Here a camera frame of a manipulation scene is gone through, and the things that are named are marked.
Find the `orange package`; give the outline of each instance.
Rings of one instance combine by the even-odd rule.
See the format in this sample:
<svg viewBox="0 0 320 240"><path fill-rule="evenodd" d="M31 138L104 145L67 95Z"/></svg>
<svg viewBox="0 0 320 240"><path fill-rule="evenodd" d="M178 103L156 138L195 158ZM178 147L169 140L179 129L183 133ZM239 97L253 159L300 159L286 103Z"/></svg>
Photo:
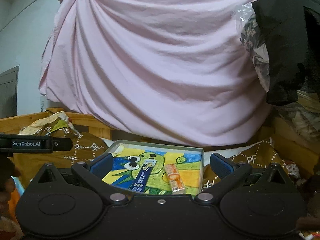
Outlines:
<svg viewBox="0 0 320 240"><path fill-rule="evenodd" d="M164 170L167 173L172 194L184 194L186 192L186 188L183 185L177 166L175 164L167 164L164 166Z"/></svg>

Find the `finger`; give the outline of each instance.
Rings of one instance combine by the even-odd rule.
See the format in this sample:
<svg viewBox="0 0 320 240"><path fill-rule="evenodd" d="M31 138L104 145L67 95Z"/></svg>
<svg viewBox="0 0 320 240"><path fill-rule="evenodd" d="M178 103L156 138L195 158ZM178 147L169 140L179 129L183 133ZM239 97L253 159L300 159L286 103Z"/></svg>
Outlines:
<svg viewBox="0 0 320 240"><path fill-rule="evenodd" d="M16 184L13 180L13 178L7 179L6 182L4 183L4 189L6 192L12 193L16 188Z"/></svg>
<svg viewBox="0 0 320 240"><path fill-rule="evenodd" d="M0 203L5 203L5 202L8 202L10 201L11 199L11 193L9 192L0 192Z"/></svg>
<svg viewBox="0 0 320 240"><path fill-rule="evenodd" d="M14 171L12 173L13 177L20 177L21 176L21 171L15 166Z"/></svg>
<svg viewBox="0 0 320 240"><path fill-rule="evenodd" d="M9 203L8 202L4 202L4 203L0 203L0 211L8 211L9 210Z"/></svg>

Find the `pink fabric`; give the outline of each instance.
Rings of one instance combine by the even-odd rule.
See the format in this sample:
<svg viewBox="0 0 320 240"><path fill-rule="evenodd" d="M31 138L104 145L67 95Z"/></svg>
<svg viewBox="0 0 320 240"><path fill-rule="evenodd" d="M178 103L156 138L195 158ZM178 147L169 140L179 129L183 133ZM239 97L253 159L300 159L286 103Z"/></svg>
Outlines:
<svg viewBox="0 0 320 240"><path fill-rule="evenodd" d="M40 91L117 129L246 142L270 107L231 11L253 0L64 0Z"/></svg>

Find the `dark doorway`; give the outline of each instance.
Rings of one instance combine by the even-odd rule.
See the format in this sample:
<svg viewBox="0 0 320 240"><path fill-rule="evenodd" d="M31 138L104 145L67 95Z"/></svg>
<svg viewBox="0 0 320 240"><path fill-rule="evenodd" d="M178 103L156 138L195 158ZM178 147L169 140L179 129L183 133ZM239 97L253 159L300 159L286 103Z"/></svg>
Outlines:
<svg viewBox="0 0 320 240"><path fill-rule="evenodd" d="M0 118L17 115L19 66L0 73Z"/></svg>

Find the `round pad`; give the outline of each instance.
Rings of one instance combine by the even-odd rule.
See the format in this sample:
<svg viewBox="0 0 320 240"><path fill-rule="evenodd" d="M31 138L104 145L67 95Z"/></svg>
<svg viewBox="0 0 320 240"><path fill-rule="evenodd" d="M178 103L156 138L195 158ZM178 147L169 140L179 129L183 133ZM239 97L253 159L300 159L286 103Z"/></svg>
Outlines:
<svg viewBox="0 0 320 240"><path fill-rule="evenodd" d="M269 195L251 197L247 205L252 212L262 216L276 216L284 210L284 203L279 198Z"/></svg>
<svg viewBox="0 0 320 240"><path fill-rule="evenodd" d="M64 194L52 194L39 201L39 209L47 215L62 215L70 212L76 205L76 200Z"/></svg>
<svg viewBox="0 0 320 240"><path fill-rule="evenodd" d="M102 209L102 200L91 190L67 183L44 183L22 195L16 217L29 232L59 237L85 230Z"/></svg>
<svg viewBox="0 0 320 240"><path fill-rule="evenodd" d="M281 237L295 232L299 217L305 216L300 193L258 193L251 187L227 193L220 202L222 215L238 230L259 237Z"/></svg>

